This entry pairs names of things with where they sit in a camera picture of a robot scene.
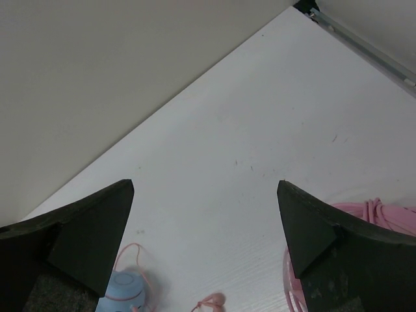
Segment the aluminium rail at table edge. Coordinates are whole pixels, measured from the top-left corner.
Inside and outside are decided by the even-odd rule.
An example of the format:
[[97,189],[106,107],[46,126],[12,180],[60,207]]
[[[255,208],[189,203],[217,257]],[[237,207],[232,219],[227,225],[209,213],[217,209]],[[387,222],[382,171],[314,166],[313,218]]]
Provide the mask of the aluminium rail at table edge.
[[415,74],[412,71],[317,9],[312,8],[309,17],[342,43],[365,57],[372,65],[381,69],[388,77],[415,94]]

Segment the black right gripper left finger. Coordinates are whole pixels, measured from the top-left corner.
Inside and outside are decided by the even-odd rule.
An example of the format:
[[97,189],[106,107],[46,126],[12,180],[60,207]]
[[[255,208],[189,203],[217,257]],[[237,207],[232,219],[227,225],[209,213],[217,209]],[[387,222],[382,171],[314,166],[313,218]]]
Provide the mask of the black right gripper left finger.
[[95,311],[134,197],[130,179],[1,227],[2,311]]

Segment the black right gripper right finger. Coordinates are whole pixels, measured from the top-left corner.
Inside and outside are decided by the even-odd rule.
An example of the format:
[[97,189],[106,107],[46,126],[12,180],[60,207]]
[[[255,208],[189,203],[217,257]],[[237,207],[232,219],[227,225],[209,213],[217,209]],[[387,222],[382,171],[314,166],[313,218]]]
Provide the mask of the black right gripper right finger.
[[330,205],[284,180],[277,197],[290,310],[415,310],[414,207]]

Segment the pink and blue cat headphones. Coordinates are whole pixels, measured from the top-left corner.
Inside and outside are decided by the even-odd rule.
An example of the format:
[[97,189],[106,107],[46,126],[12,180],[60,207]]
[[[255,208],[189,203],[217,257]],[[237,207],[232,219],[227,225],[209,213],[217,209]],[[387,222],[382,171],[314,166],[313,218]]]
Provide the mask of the pink and blue cat headphones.
[[139,266],[113,268],[104,297],[96,311],[157,311],[160,290],[155,277]]

